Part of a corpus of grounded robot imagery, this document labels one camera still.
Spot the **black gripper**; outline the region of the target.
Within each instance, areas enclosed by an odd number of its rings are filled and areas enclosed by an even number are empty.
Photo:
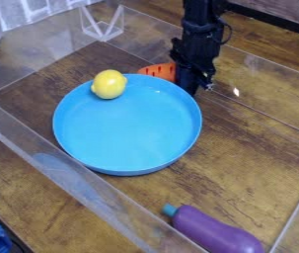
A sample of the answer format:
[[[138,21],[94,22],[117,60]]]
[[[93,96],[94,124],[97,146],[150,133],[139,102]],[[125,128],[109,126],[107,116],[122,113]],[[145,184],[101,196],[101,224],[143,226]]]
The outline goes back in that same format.
[[[194,96],[198,90],[197,71],[201,86],[214,88],[217,73],[214,59],[220,56],[226,22],[216,19],[204,25],[182,19],[182,38],[172,40],[170,57],[176,62],[176,84]]]

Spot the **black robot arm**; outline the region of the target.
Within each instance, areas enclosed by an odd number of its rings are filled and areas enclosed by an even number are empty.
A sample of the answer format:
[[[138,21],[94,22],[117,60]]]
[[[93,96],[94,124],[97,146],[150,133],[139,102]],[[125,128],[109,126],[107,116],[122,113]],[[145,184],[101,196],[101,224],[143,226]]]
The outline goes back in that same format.
[[[184,0],[182,38],[172,40],[170,57],[176,62],[176,84],[194,96],[200,87],[214,86],[214,59],[230,40],[225,28],[233,27],[221,18],[228,0]]]

